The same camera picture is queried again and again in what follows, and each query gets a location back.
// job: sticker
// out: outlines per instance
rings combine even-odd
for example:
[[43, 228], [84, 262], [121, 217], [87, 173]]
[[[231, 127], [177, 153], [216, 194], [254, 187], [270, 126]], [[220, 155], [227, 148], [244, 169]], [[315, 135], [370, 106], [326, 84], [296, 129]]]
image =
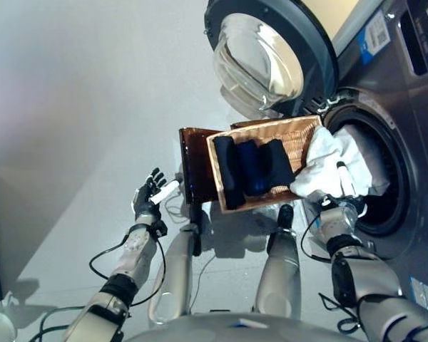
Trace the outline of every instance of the sticker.
[[415, 302], [428, 310], [428, 286], [412, 277], [410, 281]]
[[370, 22], [362, 28], [358, 33], [357, 42], [360, 46], [363, 64], [370, 62], [390, 42], [390, 35], [382, 11], [378, 11]]

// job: robotic arm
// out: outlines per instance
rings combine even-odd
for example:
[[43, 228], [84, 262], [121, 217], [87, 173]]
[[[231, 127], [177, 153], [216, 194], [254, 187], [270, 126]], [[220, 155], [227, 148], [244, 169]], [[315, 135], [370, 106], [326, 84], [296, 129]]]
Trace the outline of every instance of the robotic arm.
[[122, 341], [121, 327], [128, 317], [132, 300], [148, 278], [157, 243], [161, 249], [158, 238], [167, 232], [160, 219], [158, 203], [179, 185], [174, 180], [161, 187], [165, 184], [165, 180], [160, 181], [162, 177], [163, 174], [155, 169], [136, 191], [132, 202], [135, 224], [128, 230], [123, 254], [101, 290], [69, 326], [64, 341]]
[[428, 341], [428, 310], [402, 296], [397, 275], [353, 234], [355, 201], [331, 200], [312, 233], [330, 253], [335, 298], [345, 307], [357, 308], [371, 342]]

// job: blue label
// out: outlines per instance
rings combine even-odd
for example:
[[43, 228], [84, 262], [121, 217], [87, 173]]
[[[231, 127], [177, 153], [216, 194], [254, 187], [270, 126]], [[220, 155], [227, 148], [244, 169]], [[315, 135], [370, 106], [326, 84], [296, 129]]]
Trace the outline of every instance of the blue label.
[[363, 64], [369, 63], [390, 42], [382, 11], [378, 11], [357, 35]]

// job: folded sock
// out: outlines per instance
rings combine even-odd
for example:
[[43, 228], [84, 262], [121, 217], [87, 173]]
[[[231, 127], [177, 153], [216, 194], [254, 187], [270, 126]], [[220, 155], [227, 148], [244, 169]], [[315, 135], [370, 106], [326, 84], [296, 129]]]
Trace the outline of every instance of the folded sock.
[[246, 195], [260, 196], [270, 191], [255, 141], [247, 140], [237, 144], [236, 150], [238, 151], [240, 169], [244, 176], [243, 189]]
[[232, 210], [245, 203], [241, 184], [241, 171], [238, 164], [238, 154], [232, 137], [214, 138], [215, 153], [222, 177], [223, 191], [227, 208]]
[[281, 140], [273, 139], [268, 144], [260, 146], [260, 158], [270, 187], [289, 186], [295, 180]]

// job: laundry basket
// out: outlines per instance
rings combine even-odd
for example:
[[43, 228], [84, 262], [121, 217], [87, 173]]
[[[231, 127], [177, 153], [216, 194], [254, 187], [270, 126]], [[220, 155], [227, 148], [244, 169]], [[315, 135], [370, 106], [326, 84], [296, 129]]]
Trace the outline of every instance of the laundry basket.
[[209, 158], [222, 212], [237, 212], [272, 203], [288, 202], [296, 200], [298, 196], [293, 194], [288, 187], [279, 186], [272, 188], [268, 193], [262, 196], [245, 196], [245, 204], [234, 210], [227, 209], [218, 157], [214, 147], [214, 138], [230, 136], [235, 141], [235, 144], [253, 139], [257, 146], [266, 144], [272, 139], [279, 139], [284, 145], [285, 152], [292, 165], [292, 171], [297, 174], [305, 166], [306, 153], [314, 129], [321, 124], [318, 115], [311, 115], [300, 118], [267, 121], [265, 123], [221, 132], [207, 137], [206, 141], [208, 143]]

